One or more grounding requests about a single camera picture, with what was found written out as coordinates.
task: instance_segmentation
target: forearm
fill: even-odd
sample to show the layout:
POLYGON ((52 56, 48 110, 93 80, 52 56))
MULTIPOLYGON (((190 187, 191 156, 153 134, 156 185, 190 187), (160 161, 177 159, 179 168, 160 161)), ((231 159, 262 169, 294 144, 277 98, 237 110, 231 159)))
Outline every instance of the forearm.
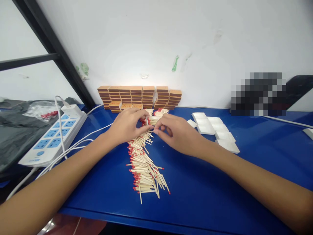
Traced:
POLYGON ((215 165, 298 234, 312 229, 313 192, 207 141, 199 158, 215 165))
POLYGON ((90 169, 116 144, 106 132, 0 206, 3 234, 37 234, 90 169))

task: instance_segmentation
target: metal bar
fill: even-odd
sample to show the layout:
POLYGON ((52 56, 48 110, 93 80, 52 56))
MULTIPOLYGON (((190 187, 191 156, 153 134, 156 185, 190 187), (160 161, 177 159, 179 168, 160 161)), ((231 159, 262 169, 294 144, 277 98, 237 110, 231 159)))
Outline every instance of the metal bar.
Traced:
POLYGON ((77 73, 70 58, 65 52, 63 46, 55 35, 45 15, 35 0, 12 0, 18 10, 21 12, 27 23, 30 25, 36 36, 48 53, 58 53, 59 60, 54 62, 63 73, 72 88, 78 94, 79 98, 85 104, 87 109, 92 109, 95 102, 88 92, 81 77, 77 73))
POLYGON ((37 64, 49 60, 56 60, 59 59, 59 55, 57 53, 47 54, 47 55, 38 55, 32 56, 27 58, 20 58, 14 60, 5 60, 0 61, 0 71, 14 69, 26 65, 37 64))

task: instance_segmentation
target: person's left hand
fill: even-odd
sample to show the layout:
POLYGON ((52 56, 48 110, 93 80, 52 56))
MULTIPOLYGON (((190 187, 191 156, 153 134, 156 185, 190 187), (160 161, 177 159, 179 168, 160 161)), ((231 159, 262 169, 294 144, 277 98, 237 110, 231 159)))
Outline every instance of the person's left hand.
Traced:
POLYGON ((137 128, 136 124, 140 118, 146 118, 149 113, 143 109, 127 108, 123 110, 114 120, 112 126, 107 131, 109 138, 113 140, 116 145, 128 142, 142 133, 153 129, 153 126, 143 126, 137 128))

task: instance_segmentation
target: blue table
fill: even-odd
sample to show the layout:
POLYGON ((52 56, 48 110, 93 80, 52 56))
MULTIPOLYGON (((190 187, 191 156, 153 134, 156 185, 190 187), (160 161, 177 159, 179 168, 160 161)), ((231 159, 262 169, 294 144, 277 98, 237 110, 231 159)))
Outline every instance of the blue table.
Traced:
MULTIPOLYGON (((192 119, 192 112, 220 117, 236 138, 240 157, 313 190, 313 141, 304 128, 264 117, 233 117, 222 109, 170 111, 186 120, 192 119)), ((116 116, 110 110, 95 110, 74 142, 112 123, 116 116)), ((312 113, 287 112, 279 118, 313 125, 312 113)), ((205 137, 215 140, 214 136, 205 137)), ((165 168, 162 172, 171 195, 161 191, 158 199, 154 193, 143 194, 141 205, 132 188, 133 175, 125 166, 129 163, 127 146, 116 147, 100 160, 60 212, 183 234, 293 234, 225 173, 178 153, 157 136, 147 149, 155 164, 165 168)))

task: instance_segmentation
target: green mark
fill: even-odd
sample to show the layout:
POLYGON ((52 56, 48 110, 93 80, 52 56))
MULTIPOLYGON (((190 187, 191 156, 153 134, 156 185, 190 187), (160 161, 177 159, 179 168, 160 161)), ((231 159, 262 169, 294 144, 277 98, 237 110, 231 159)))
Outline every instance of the green mark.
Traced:
POLYGON ((177 56, 175 57, 175 62, 174 62, 174 66, 173 66, 173 68, 172 68, 172 72, 176 72, 178 59, 179 59, 179 56, 177 55, 177 56))
POLYGON ((88 76, 88 72, 89 72, 89 67, 86 63, 81 63, 81 69, 82 69, 82 72, 88 76))

